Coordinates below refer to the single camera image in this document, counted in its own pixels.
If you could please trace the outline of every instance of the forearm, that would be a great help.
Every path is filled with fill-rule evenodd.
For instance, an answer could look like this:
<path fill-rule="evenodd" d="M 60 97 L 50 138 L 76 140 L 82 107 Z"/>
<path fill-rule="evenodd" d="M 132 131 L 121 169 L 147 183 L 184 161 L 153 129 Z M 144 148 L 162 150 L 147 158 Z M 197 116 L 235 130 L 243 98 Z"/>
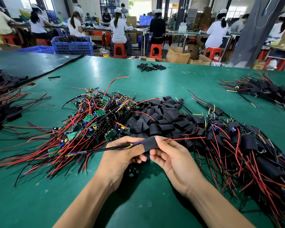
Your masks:
<path fill-rule="evenodd" d="M 189 200 L 209 228 L 254 227 L 205 179 L 189 193 Z"/>
<path fill-rule="evenodd" d="M 104 202 L 111 193 L 110 187 L 110 183 L 96 173 L 53 228 L 93 227 Z"/>

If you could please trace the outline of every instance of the hand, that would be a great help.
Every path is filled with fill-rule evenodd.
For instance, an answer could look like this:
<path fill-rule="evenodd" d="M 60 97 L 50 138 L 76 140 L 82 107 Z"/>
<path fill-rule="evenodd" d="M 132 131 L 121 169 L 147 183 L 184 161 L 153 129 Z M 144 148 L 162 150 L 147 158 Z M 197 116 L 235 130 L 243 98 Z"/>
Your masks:
<path fill-rule="evenodd" d="M 108 148 L 128 143 L 133 144 L 141 142 L 142 140 L 144 139 L 126 136 L 108 143 L 106 147 Z M 111 184 L 112 191 L 115 191 L 119 187 L 125 169 L 129 164 L 147 161 L 147 157 L 143 155 L 144 152 L 142 145 L 134 146 L 131 149 L 120 148 L 105 151 L 95 174 L 100 175 L 102 179 L 108 180 Z"/>
<path fill-rule="evenodd" d="M 174 188 L 189 197 L 194 187 L 204 180 L 189 151 L 175 141 L 165 142 L 164 137 L 155 137 L 159 149 L 150 150 L 150 159 L 165 171 Z"/>

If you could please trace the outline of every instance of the gray shirt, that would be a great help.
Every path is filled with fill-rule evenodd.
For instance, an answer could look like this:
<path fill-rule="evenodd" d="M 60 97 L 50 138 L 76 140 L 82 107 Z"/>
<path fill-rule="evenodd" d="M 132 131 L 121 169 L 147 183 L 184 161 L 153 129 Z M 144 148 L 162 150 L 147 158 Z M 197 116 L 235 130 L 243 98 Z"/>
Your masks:
<path fill-rule="evenodd" d="M 235 23 L 232 24 L 230 31 L 231 32 L 240 32 L 244 28 L 245 24 L 242 20 L 237 20 Z"/>

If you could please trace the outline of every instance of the black shirt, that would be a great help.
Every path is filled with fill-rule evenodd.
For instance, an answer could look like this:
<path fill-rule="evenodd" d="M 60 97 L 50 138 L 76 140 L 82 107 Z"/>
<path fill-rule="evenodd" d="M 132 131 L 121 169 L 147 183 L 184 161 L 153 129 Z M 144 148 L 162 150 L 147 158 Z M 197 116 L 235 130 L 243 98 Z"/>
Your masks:
<path fill-rule="evenodd" d="M 150 23 L 150 32 L 153 32 L 153 37 L 161 38 L 166 32 L 166 22 L 164 19 L 152 19 Z"/>
<path fill-rule="evenodd" d="M 110 21 L 111 21 L 111 16 L 110 16 L 110 14 L 109 14 L 109 13 L 108 13 L 108 14 L 103 13 L 103 15 L 102 15 L 102 20 L 103 20 L 103 22 L 105 22 L 105 23 L 110 22 Z"/>

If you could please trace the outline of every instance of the green workbench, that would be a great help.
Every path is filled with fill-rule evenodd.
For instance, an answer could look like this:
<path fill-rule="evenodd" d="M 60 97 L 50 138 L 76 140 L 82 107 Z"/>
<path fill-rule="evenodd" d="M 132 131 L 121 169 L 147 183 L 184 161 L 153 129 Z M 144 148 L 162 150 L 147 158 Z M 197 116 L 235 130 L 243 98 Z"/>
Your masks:
<path fill-rule="evenodd" d="M 83 90 L 71 88 L 95 88 L 105 90 L 116 77 L 129 74 L 130 78 L 116 80 L 109 91 L 120 91 L 134 96 L 137 100 L 170 95 L 183 98 L 185 105 L 194 113 L 205 113 L 205 109 L 191 99 L 191 90 L 197 97 L 214 103 L 236 120 L 261 129 L 277 146 L 285 152 L 285 112 L 258 98 L 248 97 L 259 108 L 253 107 L 233 92 L 217 87 L 220 79 L 233 81 L 236 77 L 257 72 L 251 69 L 214 67 L 187 64 L 162 64 L 166 70 L 141 72 L 136 66 L 141 61 L 113 58 L 84 57 L 74 63 L 54 71 L 50 76 L 61 78 L 49 80 L 47 76 L 36 81 L 33 86 L 23 90 L 33 93 L 30 98 L 48 93 L 52 99 L 42 104 L 55 106 L 36 107 L 26 111 L 22 118 L 9 124 L 26 126 L 29 121 L 35 126 L 54 127 L 74 113 L 72 104 L 61 109 L 61 105 L 83 93 Z M 285 72 L 270 71 L 270 76 L 278 85 L 285 85 Z M 0 132 L 0 139 L 14 139 L 13 135 Z M 23 141 L 0 141 L 0 150 L 22 143 Z M 0 153 L 0 159 L 18 154 L 23 149 L 33 149 L 37 141 Z M 88 163 L 87 174 L 77 174 L 76 167 L 67 177 L 65 172 L 46 179 L 45 171 L 40 171 L 22 178 L 14 188 L 19 171 L 24 167 L 14 166 L 0 169 L 0 227 L 51 227 L 65 209 L 79 194 L 95 173 L 102 153 L 96 153 Z M 117 192 L 106 201 L 95 227 L 202 227 L 195 216 L 182 204 L 186 201 L 174 193 L 163 171 L 155 163 L 141 165 L 139 176 L 123 179 Z M 239 200 L 231 203 L 237 208 Z M 244 210 L 256 210 L 253 201 L 247 202 Z M 270 220 L 261 212 L 244 213 L 256 227 L 273 227 Z"/>

